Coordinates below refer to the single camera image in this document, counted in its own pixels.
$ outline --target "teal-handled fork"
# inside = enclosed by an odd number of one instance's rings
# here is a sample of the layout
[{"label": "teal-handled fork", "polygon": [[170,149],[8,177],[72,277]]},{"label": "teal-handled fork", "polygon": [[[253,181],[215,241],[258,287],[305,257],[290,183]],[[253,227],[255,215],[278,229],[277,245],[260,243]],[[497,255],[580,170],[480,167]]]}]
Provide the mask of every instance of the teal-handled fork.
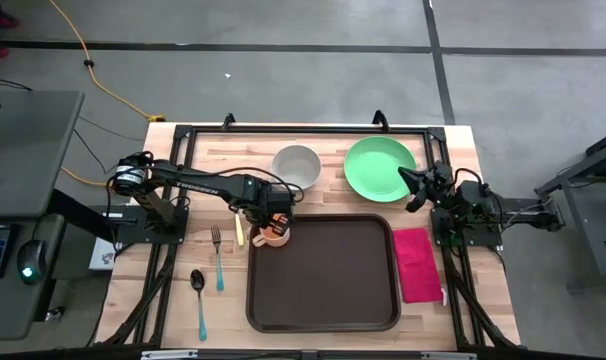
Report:
[{"label": "teal-handled fork", "polygon": [[216,225],[212,226],[212,243],[216,248],[216,290],[223,291],[225,285],[223,285],[223,272],[221,271],[221,254],[219,253],[219,246],[221,246],[221,231]]}]

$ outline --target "pink cloth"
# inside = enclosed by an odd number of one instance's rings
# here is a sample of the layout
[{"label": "pink cloth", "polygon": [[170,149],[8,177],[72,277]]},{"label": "pink cloth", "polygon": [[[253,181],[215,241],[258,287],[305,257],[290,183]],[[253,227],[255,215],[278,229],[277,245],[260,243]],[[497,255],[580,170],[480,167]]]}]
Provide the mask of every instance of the pink cloth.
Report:
[{"label": "pink cloth", "polygon": [[403,302],[442,301],[432,246],[425,228],[394,231],[394,252]]}]

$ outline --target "brown tray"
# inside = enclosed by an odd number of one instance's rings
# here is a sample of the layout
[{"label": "brown tray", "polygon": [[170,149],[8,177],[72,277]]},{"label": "brown tray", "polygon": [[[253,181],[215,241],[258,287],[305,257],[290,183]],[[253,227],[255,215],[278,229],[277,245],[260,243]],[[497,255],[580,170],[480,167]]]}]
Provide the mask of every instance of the brown tray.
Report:
[{"label": "brown tray", "polygon": [[387,221],[374,214],[295,220],[280,248],[248,243],[246,312],[252,327],[269,333],[393,327],[400,302]]}]

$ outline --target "concrete floor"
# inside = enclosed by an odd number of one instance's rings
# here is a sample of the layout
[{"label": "concrete floor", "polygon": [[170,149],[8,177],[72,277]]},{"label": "concrete floor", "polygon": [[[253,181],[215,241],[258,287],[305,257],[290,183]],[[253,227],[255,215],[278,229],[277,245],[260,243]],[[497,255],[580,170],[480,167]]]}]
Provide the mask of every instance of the concrete floor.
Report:
[{"label": "concrete floor", "polygon": [[[5,39],[73,40],[45,0],[5,0],[23,26]],[[430,44],[420,0],[60,0],[87,40],[227,44]],[[433,0],[443,46],[606,48],[606,0]],[[175,121],[443,124],[431,55],[269,52],[93,51],[106,85]],[[38,90],[81,90],[82,114],[143,137],[146,121],[90,82],[76,50],[15,49],[0,77]],[[606,135],[606,58],[445,56],[457,124],[473,127],[485,179],[505,196],[532,189]],[[78,131],[111,166],[141,143],[79,121]],[[81,143],[65,166],[104,180]],[[57,186],[87,204],[101,189],[61,175]],[[556,234],[514,227],[504,236],[507,277],[524,345],[606,357],[606,292],[570,296],[565,283],[590,269],[568,226]],[[82,346],[92,332],[105,278],[69,281],[59,324],[0,352]],[[71,332],[70,324],[83,331]]]}]

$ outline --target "wooden table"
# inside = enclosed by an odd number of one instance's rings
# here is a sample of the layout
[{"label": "wooden table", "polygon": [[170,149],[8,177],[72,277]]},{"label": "wooden table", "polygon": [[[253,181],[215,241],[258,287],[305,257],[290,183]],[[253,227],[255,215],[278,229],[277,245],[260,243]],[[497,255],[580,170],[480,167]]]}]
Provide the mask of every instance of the wooden table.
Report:
[{"label": "wooden table", "polygon": [[[174,123],[150,125],[145,150],[155,158],[169,158]],[[468,126],[446,126],[447,145],[453,168],[466,167],[480,173],[478,157]],[[414,154],[417,168],[426,168],[425,151],[419,136],[392,135]],[[405,201],[380,204],[352,191],[343,174],[343,158],[352,144],[363,135],[357,134],[199,134],[193,167],[217,171],[237,166],[270,168],[273,155],[290,144],[304,144],[321,157],[323,168],[319,181],[306,191],[305,200],[295,214],[311,213],[377,213],[393,229],[429,227],[426,204],[411,214],[404,210]],[[452,350],[455,348],[450,307],[440,303],[401,304],[401,318],[391,330],[371,333],[262,334],[250,327],[245,315],[248,249],[236,244],[234,217],[221,199],[188,193],[192,203],[185,242],[179,247],[168,313],[163,337],[164,348],[236,348],[236,349],[341,349],[341,350]],[[225,291],[216,291],[215,251],[210,227],[218,225],[222,233],[221,262]],[[150,245],[132,246],[117,260],[97,341],[114,333],[141,297]],[[439,276],[445,284],[440,251],[434,250]],[[486,248],[470,248],[470,262],[480,303],[504,334],[519,343],[505,274],[496,255]],[[205,342],[198,340],[196,292],[189,275],[199,268],[207,285],[203,306],[208,330]],[[469,311],[461,299],[466,334],[472,341]],[[156,313],[152,303],[145,339],[152,332]]]}]

